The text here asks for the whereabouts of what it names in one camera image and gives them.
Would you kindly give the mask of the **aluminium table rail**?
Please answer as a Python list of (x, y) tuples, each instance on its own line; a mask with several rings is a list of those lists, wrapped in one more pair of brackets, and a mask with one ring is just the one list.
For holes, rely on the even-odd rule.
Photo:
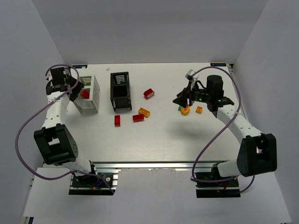
[[(216, 163), (225, 161), (199, 161), (196, 168), (210, 168)], [(96, 168), (192, 168), (192, 161), (183, 162), (93, 162)], [(54, 165), (43, 164), (42, 168), (60, 168)]]

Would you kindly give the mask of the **red rounded flower brick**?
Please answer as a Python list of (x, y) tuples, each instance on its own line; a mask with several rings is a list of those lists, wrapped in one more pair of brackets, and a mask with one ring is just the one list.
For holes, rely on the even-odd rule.
[(143, 95), (146, 99), (149, 99), (151, 98), (153, 95), (155, 94), (155, 92), (150, 88), (150, 89), (147, 89)]

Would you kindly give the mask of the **red and green brick stack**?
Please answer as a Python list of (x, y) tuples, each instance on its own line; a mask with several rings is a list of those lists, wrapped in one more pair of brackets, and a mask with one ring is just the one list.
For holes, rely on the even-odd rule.
[(82, 98), (84, 98), (84, 99), (89, 99), (90, 94), (89, 94), (88, 91), (83, 90), (83, 91), (81, 92), (81, 96), (82, 96)]

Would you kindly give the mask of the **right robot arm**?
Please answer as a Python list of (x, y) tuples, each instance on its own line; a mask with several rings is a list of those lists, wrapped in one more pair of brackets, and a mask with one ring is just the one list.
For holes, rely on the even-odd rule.
[(234, 102), (225, 97), (223, 80), (219, 75), (209, 75), (206, 86), (186, 75), (188, 85), (173, 100), (183, 107), (193, 102), (206, 103), (208, 110), (223, 124), (240, 143), (238, 156), (235, 160), (220, 162), (213, 165), (211, 174), (206, 180), (193, 176), (200, 183), (220, 183), (230, 181), (238, 176), (250, 177), (270, 173), (277, 170), (277, 140), (271, 133), (264, 134), (252, 126), (243, 115), (239, 114)]

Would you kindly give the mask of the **small orange brick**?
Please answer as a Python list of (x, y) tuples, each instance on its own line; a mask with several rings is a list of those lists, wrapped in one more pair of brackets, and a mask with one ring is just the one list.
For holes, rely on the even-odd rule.
[(203, 108), (202, 108), (202, 107), (198, 106), (198, 107), (196, 108), (196, 113), (201, 114), (202, 111), (203, 111)]

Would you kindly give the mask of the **red rectangular brick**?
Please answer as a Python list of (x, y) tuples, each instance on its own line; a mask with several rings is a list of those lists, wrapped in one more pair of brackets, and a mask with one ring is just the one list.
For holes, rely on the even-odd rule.
[(140, 122), (144, 121), (144, 115), (143, 114), (136, 114), (132, 116), (133, 122)]

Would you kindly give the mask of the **orange rectangular brick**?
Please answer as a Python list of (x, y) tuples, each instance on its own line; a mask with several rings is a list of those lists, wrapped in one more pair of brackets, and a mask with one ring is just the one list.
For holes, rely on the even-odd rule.
[(146, 109), (144, 109), (142, 107), (138, 110), (138, 113), (139, 114), (143, 114), (146, 118), (148, 118), (150, 116), (150, 111), (146, 110)]

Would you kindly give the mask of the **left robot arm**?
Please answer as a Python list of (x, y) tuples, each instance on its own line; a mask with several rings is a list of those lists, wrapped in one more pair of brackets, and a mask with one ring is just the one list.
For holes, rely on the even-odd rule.
[(78, 171), (79, 176), (95, 174), (94, 164), (79, 155), (75, 139), (65, 125), (67, 106), (77, 99), (84, 87), (79, 78), (71, 75), (71, 69), (69, 66), (53, 66), (46, 72), (46, 95), (50, 106), (42, 128), (34, 132), (34, 139), (46, 164)]

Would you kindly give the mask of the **blue label right corner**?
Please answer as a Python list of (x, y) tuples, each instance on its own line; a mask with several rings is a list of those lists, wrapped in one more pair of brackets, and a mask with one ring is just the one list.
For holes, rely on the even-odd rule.
[(226, 63), (210, 63), (212, 67), (227, 67)]

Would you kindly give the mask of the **black slotted container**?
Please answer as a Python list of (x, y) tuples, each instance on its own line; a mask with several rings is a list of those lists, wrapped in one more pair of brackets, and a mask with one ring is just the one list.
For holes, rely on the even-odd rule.
[(119, 109), (132, 110), (130, 79), (127, 71), (110, 74), (110, 101), (114, 111)]

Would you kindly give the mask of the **yellow orange-slice round brick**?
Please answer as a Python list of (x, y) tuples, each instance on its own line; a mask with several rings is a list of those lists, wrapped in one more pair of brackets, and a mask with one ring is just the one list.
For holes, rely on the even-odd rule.
[(180, 110), (181, 114), (182, 115), (187, 115), (189, 112), (190, 112), (190, 107), (182, 107), (181, 110)]

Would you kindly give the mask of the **red upright brick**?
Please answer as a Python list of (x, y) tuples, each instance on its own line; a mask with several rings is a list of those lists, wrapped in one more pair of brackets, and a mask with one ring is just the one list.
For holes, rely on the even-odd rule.
[(121, 117), (120, 117), (120, 115), (115, 115), (114, 116), (114, 126), (115, 127), (121, 126)]

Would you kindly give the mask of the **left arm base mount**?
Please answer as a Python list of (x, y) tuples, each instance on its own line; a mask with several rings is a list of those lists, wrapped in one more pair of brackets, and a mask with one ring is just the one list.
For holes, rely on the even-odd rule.
[(83, 177), (83, 176), (72, 176), (69, 195), (77, 196), (112, 196), (116, 191), (118, 173), (116, 172), (98, 172), (112, 191), (107, 187), (102, 179), (97, 177)]

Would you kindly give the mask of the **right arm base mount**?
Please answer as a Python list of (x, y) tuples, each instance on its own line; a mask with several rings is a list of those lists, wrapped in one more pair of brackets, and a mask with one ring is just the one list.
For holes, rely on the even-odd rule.
[(204, 181), (221, 180), (221, 182), (199, 182), (191, 177), (191, 181), (196, 183), (197, 198), (239, 198), (241, 197), (238, 180), (232, 179), (223, 181), (225, 177), (220, 177), (219, 172), (214, 168), (210, 172), (197, 172), (195, 178)]

